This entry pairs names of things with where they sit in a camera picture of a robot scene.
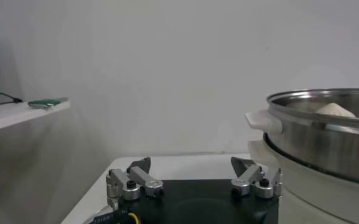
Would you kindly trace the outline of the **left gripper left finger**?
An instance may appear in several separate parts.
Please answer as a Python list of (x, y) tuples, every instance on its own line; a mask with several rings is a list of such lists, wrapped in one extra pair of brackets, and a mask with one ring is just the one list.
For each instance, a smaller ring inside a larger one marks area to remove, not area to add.
[(106, 175), (107, 204), (113, 210), (119, 209), (120, 201), (136, 201), (141, 191), (147, 197), (160, 199), (165, 194), (162, 180), (150, 176), (151, 158), (134, 161), (122, 171), (110, 169)]

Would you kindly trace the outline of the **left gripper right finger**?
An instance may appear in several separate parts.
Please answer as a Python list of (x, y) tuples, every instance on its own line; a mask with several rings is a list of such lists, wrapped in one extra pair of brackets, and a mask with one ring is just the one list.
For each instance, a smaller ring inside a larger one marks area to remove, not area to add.
[(255, 194), (262, 199), (282, 196), (282, 171), (280, 168), (268, 167), (266, 170), (251, 159), (231, 157), (230, 159), (236, 178), (230, 181), (231, 194), (242, 198)]

